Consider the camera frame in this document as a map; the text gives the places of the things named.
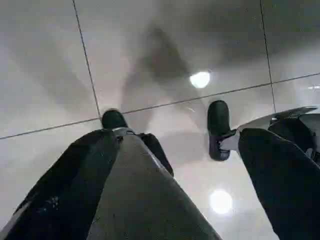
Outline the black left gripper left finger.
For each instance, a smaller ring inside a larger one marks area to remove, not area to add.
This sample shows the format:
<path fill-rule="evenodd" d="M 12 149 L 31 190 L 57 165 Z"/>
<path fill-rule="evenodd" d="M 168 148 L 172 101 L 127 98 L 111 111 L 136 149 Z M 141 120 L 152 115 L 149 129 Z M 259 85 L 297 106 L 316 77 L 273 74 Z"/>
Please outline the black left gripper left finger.
<path fill-rule="evenodd" d="M 133 134 L 73 142 L 0 233 L 3 240 L 217 240 L 175 178 Z"/>

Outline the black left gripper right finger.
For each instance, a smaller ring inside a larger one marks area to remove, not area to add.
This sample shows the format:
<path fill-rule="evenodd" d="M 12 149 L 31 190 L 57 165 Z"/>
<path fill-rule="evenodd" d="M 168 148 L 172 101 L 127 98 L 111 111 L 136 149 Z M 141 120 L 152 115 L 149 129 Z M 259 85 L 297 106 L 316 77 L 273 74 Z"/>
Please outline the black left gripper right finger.
<path fill-rule="evenodd" d="M 320 168 L 291 141 L 261 128 L 239 134 L 240 157 L 281 240 L 320 238 Z"/>

